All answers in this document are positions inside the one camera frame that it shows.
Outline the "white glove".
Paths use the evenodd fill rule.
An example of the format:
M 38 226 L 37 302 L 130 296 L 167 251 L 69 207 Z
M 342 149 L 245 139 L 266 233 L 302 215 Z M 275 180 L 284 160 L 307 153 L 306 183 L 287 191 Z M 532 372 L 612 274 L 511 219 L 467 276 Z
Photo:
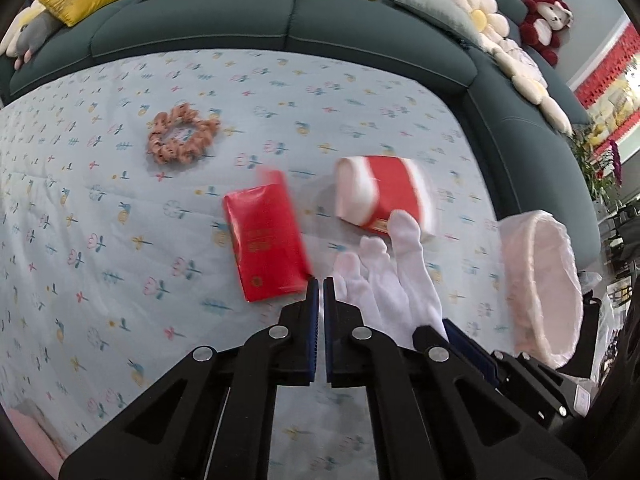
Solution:
M 390 244 L 364 236 L 356 252 L 341 252 L 332 278 L 335 298 L 360 309 L 367 326 L 390 336 L 398 346 L 413 347 L 412 336 L 430 326 L 446 337 L 442 304 L 423 257 L 418 222 L 403 210 L 388 219 Z

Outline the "red white paper cup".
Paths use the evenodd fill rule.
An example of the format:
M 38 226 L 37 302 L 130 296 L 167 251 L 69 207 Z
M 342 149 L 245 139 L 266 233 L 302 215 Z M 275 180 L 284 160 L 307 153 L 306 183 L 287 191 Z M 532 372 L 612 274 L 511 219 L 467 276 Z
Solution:
M 438 231 L 437 202 L 432 179 L 412 159 L 349 156 L 335 165 L 335 214 L 358 228 L 386 233 L 390 214 L 403 210 L 429 240 Z

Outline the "red tissue packet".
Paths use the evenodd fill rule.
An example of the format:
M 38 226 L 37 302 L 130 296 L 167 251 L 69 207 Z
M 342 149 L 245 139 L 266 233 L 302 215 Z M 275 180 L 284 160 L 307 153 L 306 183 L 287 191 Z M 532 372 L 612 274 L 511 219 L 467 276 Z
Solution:
M 222 200 L 248 302 L 303 292 L 311 277 L 284 173 L 268 169 L 259 177 L 254 188 L 230 192 Z

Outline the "white lined trash bin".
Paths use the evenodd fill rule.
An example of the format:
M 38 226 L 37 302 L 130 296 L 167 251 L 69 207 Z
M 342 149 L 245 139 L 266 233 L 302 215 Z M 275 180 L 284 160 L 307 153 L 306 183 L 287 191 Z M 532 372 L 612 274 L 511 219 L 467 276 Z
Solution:
M 584 308 L 567 229 L 547 211 L 498 221 L 514 344 L 556 370 L 574 356 Z

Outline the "pink fluffy blanket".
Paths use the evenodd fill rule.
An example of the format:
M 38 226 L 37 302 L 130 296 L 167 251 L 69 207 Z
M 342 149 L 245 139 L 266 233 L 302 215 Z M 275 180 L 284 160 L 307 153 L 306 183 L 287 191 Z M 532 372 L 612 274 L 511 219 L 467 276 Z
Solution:
M 16 408 L 8 408 L 6 414 L 32 456 L 57 479 L 67 453 L 43 411 L 34 402 L 25 401 Z

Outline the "dark green sectional sofa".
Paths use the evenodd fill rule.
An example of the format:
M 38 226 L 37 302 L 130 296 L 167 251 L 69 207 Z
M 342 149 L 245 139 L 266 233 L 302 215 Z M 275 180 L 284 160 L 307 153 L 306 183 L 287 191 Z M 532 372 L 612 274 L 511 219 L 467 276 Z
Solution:
M 517 37 L 525 3 L 497 3 Z M 306 53 L 420 82 L 461 122 L 496 214 L 548 211 L 566 226 L 578 268 L 596 260 L 600 235 L 587 185 L 541 112 L 489 55 L 390 0 L 122 0 L 58 32 L 27 66 L 3 61 L 1 99 L 96 64 L 195 48 Z

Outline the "potted orchid plant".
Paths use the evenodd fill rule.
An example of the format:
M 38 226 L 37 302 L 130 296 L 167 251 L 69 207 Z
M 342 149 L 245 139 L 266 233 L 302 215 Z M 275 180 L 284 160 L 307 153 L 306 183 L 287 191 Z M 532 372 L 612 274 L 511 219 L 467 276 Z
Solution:
M 585 179 L 591 199 L 611 211 L 620 206 L 623 185 L 623 164 L 615 141 L 601 145 L 591 143 L 592 134 L 586 129 L 574 129 L 570 149 Z

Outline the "pink hair scrunchie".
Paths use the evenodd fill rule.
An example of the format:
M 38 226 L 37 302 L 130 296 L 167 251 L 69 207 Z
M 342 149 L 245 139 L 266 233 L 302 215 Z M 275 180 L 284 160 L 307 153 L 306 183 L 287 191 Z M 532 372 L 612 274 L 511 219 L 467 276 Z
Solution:
M 179 104 L 154 117 L 148 153 L 160 165 L 191 165 L 206 154 L 219 126 L 218 118 L 203 118 L 191 105 Z

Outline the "daisy flower pillow lower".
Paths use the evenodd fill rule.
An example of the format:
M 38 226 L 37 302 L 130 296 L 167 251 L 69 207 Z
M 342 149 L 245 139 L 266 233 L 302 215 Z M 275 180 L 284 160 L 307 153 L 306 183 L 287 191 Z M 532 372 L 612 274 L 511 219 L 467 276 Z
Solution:
M 511 39 L 500 41 L 491 48 L 491 54 L 515 90 L 538 107 L 544 119 L 556 131 L 570 136 L 573 133 L 570 120 L 559 103 L 550 96 L 548 82 L 530 55 Z

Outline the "daisy flower pillow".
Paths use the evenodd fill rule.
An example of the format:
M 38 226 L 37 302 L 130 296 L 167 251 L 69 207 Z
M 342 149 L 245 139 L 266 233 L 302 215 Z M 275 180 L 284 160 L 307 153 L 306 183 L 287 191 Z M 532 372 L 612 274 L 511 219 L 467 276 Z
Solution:
M 499 12 L 497 0 L 451 0 L 473 22 L 480 34 L 480 47 L 488 53 L 501 49 L 500 42 L 509 36 L 510 25 Z
M 511 39 L 500 41 L 491 48 L 491 54 L 515 90 L 538 107 L 544 119 L 556 131 L 570 136 L 573 133 L 570 120 L 559 103 L 550 96 L 548 82 L 530 55 Z

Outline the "grey green cushion right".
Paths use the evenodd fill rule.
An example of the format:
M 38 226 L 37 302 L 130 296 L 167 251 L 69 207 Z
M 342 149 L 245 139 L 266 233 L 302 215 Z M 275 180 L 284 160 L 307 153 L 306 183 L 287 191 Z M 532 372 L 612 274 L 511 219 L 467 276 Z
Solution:
M 392 0 L 448 34 L 480 47 L 482 40 L 469 12 L 452 0 Z

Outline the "daisy flower pillow upper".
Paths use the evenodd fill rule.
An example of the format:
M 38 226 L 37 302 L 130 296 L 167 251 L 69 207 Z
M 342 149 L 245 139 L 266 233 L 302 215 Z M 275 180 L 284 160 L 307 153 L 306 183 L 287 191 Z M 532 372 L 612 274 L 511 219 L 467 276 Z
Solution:
M 499 12 L 497 0 L 451 0 L 473 22 L 480 34 L 480 47 L 488 53 L 501 49 L 500 42 L 509 36 L 510 25 Z

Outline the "red white teddy bear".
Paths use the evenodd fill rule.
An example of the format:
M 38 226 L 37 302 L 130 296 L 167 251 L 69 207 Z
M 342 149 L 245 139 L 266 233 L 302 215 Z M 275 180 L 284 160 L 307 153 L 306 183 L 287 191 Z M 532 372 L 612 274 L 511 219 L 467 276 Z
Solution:
M 527 14 L 520 25 L 523 44 L 536 50 L 552 67 L 558 64 L 560 32 L 572 26 L 574 16 L 563 0 L 523 0 Z

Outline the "grey mouse plush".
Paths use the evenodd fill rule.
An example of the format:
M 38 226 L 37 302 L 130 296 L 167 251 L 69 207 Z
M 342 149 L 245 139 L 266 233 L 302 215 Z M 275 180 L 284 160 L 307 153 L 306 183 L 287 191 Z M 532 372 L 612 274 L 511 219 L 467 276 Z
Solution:
M 24 64 L 28 63 L 44 43 L 63 25 L 62 21 L 47 10 L 39 13 L 25 25 L 15 44 L 14 70 L 19 70 Z

